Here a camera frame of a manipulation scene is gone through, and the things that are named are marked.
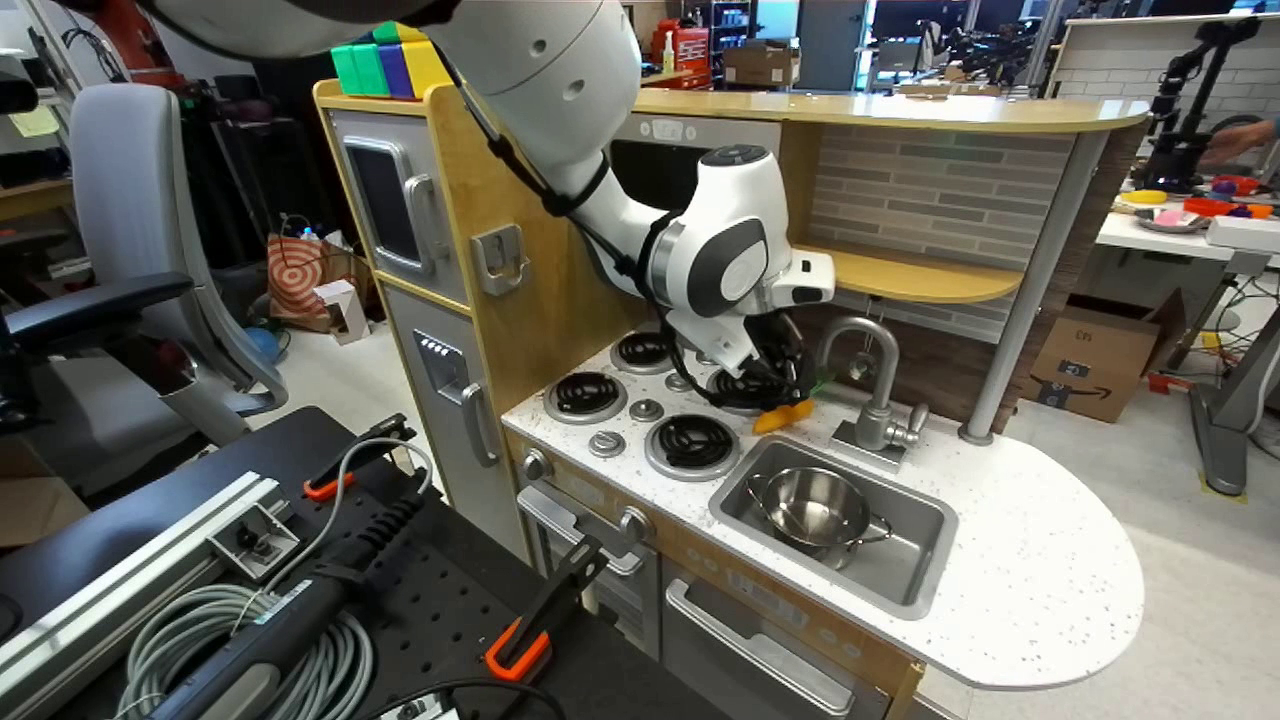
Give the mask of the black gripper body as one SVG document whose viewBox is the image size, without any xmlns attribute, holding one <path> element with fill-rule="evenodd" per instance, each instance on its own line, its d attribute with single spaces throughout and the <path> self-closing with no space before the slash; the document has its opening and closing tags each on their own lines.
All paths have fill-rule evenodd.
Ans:
<svg viewBox="0 0 1280 720">
<path fill-rule="evenodd" d="M 815 386 L 815 359 L 805 347 L 799 322 L 790 310 L 768 310 L 749 314 L 745 330 L 754 338 L 754 357 L 739 375 L 684 353 L 684 380 L 716 409 L 778 409 L 807 400 Z"/>
</svg>

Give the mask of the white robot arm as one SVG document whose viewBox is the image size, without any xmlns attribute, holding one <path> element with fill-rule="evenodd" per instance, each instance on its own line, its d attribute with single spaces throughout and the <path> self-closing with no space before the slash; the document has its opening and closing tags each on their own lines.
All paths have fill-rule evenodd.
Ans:
<svg viewBox="0 0 1280 720">
<path fill-rule="evenodd" d="M 401 19 L 420 29 L 497 158 L 589 239 L 612 286 L 647 300 L 684 380 L 727 409 L 812 394 L 791 306 L 835 296 L 825 251 L 790 243 L 780 164 L 761 143 L 698 158 L 684 212 L 628 197 L 612 140 L 640 94 L 620 0 L 141 0 L 225 55 L 295 59 Z"/>
</svg>

